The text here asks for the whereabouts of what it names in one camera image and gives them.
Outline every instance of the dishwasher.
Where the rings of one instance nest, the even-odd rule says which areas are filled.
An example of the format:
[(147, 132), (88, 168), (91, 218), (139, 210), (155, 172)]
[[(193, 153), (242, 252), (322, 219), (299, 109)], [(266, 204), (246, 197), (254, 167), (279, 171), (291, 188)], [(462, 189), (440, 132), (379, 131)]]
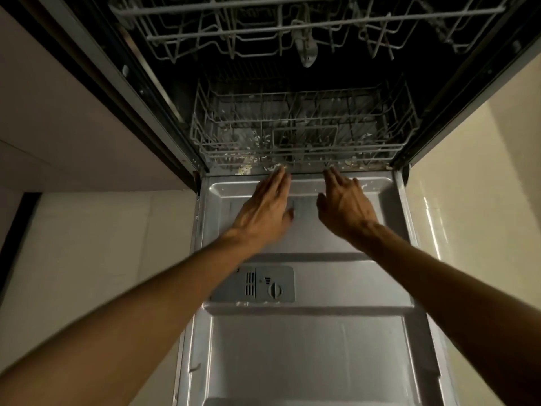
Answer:
[(183, 332), (173, 405), (458, 404), (441, 330), (316, 196), (335, 166), (416, 245), (411, 165), (541, 51), (541, 0), (33, 1), (197, 192), (192, 251), (293, 174), (288, 233)]

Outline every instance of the wire rack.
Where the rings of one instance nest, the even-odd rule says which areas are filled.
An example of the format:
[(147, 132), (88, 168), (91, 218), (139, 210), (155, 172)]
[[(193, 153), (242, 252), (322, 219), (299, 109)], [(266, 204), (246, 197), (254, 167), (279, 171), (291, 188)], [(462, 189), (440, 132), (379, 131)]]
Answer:
[(419, 128), (403, 78), (393, 88), (219, 94), (199, 81), (190, 137), (207, 165), (249, 173), (334, 164), (382, 168)]
[(211, 45), (230, 58), (294, 48), (308, 67), (318, 46), (334, 52), (348, 37), (363, 41), (372, 58), (386, 50), (394, 59), (420, 22), (463, 54), (509, 2), (466, 0), (436, 9), (426, 0), (112, 0), (110, 7), (158, 60), (176, 62)]

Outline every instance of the right hand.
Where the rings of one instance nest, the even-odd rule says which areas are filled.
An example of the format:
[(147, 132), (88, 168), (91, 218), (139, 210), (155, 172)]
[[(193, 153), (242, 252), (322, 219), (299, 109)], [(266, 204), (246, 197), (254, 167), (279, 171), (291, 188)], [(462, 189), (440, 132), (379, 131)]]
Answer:
[(378, 225), (374, 207), (356, 178), (350, 180), (335, 168), (323, 175), (326, 194), (318, 194), (319, 220), (335, 235), (358, 241), (364, 230)]

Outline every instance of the lower dish rack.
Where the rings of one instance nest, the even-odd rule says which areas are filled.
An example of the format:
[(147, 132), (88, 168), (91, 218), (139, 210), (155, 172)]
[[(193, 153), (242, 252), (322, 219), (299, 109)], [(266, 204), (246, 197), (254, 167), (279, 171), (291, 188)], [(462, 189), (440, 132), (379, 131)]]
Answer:
[(211, 172), (385, 169), (419, 128), (403, 77), (392, 87), (222, 92), (198, 82), (190, 137)]

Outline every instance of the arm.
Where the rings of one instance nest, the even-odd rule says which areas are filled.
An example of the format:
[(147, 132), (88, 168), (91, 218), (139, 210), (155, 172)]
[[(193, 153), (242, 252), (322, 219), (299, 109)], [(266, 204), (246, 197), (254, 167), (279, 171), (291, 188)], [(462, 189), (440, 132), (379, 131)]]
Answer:
[(325, 172), (323, 224), (368, 254), (422, 304), (507, 405), (541, 400), (541, 312), (412, 247), (378, 224), (357, 180)]
[(291, 224), (291, 176), (262, 181), (233, 227), (178, 265), (71, 324), (0, 376), (0, 404), (125, 405), (213, 289)]

